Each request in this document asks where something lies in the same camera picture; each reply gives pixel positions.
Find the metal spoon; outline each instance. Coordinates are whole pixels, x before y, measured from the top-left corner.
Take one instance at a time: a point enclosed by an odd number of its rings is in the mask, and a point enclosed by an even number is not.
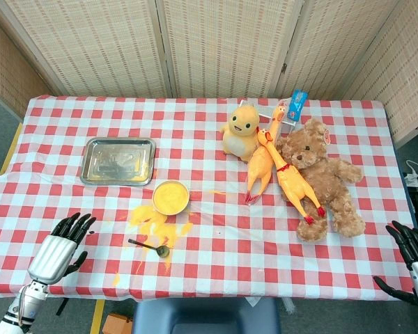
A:
[[[167,247],[166,245],[162,245],[160,247],[153,247],[153,246],[143,244],[142,242],[139,242],[133,239],[128,239],[128,242],[130,242],[131,244],[138,245],[138,246],[143,246],[143,247],[153,249],[154,251],[156,251],[159,257],[167,257],[169,256],[169,253],[170,253],[169,247]]]

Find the cardboard box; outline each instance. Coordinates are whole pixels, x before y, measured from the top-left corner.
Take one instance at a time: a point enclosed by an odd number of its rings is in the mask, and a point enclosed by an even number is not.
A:
[[[110,313],[105,320],[103,334],[132,334],[133,320]]]

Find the bowl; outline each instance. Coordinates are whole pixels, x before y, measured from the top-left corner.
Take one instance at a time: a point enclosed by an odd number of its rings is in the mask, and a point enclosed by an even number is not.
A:
[[[153,206],[161,214],[174,216],[189,204],[189,189],[177,180],[167,180],[153,191]]]

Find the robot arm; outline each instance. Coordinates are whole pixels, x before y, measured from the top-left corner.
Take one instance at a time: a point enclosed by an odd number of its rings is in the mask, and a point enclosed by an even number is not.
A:
[[[0,334],[28,333],[37,313],[48,296],[48,285],[57,283],[62,277],[79,269],[87,256],[82,252],[74,264],[70,264],[77,246],[96,220],[90,214],[80,216],[77,212],[65,218],[45,238],[34,257],[28,272],[33,279],[20,289],[0,322]]]
[[[386,226],[387,231],[395,239],[399,246],[401,255],[410,272],[413,280],[413,294],[401,290],[395,290],[387,285],[380,277],[374,276],[376,284],[379,288],[388,293],[390,296],[407,301],[413,305],[418,305],[418,230],[411,230],[407,226],[401,225],[397,221],[392,221],[394,227]]]

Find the stainless steel tray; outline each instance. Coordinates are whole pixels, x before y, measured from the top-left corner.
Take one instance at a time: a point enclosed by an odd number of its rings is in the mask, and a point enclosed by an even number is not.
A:
[[[150,138],[92,138],[82,159],[81,181],[94,185],[144,186],[155,158]]]

